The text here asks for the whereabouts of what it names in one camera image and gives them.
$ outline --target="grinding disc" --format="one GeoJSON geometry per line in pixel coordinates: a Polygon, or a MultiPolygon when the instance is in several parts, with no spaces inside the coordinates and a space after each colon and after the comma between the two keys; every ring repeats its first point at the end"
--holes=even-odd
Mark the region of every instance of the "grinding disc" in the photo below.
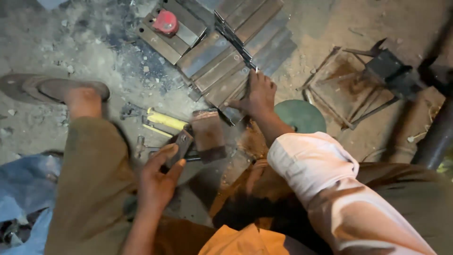
{"type": "Polygon", "coordinates": [[[311,134],[326,132],[326,120],[314,105],[303,100],[286,100],[274,108],[280,119],[290,125],[295,132],[311,134]]]}

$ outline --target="concrete floor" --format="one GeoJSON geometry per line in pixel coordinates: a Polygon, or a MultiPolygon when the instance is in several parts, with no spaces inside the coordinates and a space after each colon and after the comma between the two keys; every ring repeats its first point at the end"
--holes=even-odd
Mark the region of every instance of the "concrete floor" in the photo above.
{"type": "MultiPolygon", "coordinates": [[[[70,78],[102,81],[110,87],[113,96],[107,106],[108,118],[121,127],[129,144],[133,145],[138,135],[145,135],[149,146],[159,147],[166,137],[144,129],[136,119],[119,120],[120,108],[126,102],[155,107],[182,120],[188,120],[193,110],[207,105],[202,100],[195,103],[189,99],[190,91],[182,86],[173,66],[135,36],[135,24],[155,3],[155,0],[136,0],[134,5],[130,5],[130,0],[120,4],[74,0],[46,11],[35,0],[1,1],[0,75],[12,71],[67,77],[72,66],[75,72],[70,78]],[[144,66],[150,72],[143,72],[144,66]]],[[[284,9],[291,14],[288,27],[299,48],[272,76],[279,86],[276,103],[301,99],[295,89],[335,45],[366,50],[389,37],[399,39],[401,52],[415,63],[420,62],[419,55],[423,56],[435,36],[449,3],[449,0],[286,0],[284,9]]],[[[359,68],[349,56],[342,58],[351,70],[359,68]]],[[[446,60],[453,64],[448,52],[446,60]]],[[[408,143],[406,137],[424,131],[424,126],[430,123],[429,106],[439,106],[442,100],[431,89],[423,92],[414,109],[414,124],[405,128],[394,144],[415,150],[415,143],[408,143]]],[[[355,131],[344,132],[325,107],[317,106],[326,118],[328,133],[362,161],[387,145],[404,103],[365,120],[355,131]]],[[[0,93],[0,115],[7,117],[0,121],[0,128],[13,129],[12,135],[0,137],[0,164],[20,155],[64,148],[67,135],[64,106],[19,103],[0,93]],[[16,111],[14,116],[8,113],[10,109],[16,111]]],[[[169,214],[210,225],[208,211],[218,187],[227,189],[250,164],[247,161],[250,156],[237,151],[235,143],[242,130],[226,127],[232,158],[219,164],[194,163],[188,167],[169,214]]],[[[408,162],[410,158],[411,153],[404,152],[392,160],[408,162]]],[[[379,160],[379,156],[369,160],[379,160]]]]}

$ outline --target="person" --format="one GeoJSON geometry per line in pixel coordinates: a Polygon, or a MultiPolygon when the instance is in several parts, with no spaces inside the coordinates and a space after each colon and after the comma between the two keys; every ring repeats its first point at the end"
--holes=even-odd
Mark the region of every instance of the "person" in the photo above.
{"type": "MultiPolygon", "coordinates": [[[[329,251],[435,254],[430,245],[439,254],[450,251],[450,182],[417,166],[359,165],[325,133],[294,133],[273,111],[275,83],[254,70],[249,83],[247,98],[229,104],[256,121],[270,147],[270,166],[305,210],[297,217],[309,221],[313,235],[322,238],[329,251]],[[371,174],[359,182],[362,166],[371,174]]],[[[102,118],[101,102],[109,96],[105,85],[60,79],[46,83],[43,78],[27,84],[40,96],[64,102],[70,117],[46,255],[319,254],[303,240],[254,224],[242,230],[228,226],[216,230],[163,216],[186,164],[182,159],[167,174],[159,171],[176,153],[175,144],[155,153],[135,176],[123,138],[102,118]],[[125,201],[137,188],[138,208],[131,222],[125,201]]]]}

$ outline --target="black pipe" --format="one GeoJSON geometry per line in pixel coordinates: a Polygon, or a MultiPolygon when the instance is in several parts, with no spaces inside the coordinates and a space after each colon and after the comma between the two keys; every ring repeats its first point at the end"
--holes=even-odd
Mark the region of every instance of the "black pipe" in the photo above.
{"type": "Polygon", "coordinates": [[[410,162],[437,170],[453,141],[453,99],[447,98],[410,162]]]}

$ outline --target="red object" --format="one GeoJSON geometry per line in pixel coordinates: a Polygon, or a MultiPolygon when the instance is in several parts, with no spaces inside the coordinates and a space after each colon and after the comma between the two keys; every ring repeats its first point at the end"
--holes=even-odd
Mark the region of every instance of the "red object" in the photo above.
{"type": "Polygon", "coordinates": [[[157,15],[153,27],[164,34],[175,34],[178,31],[179,25],[176,16],[167,10],[161,10],[157,15]]]}

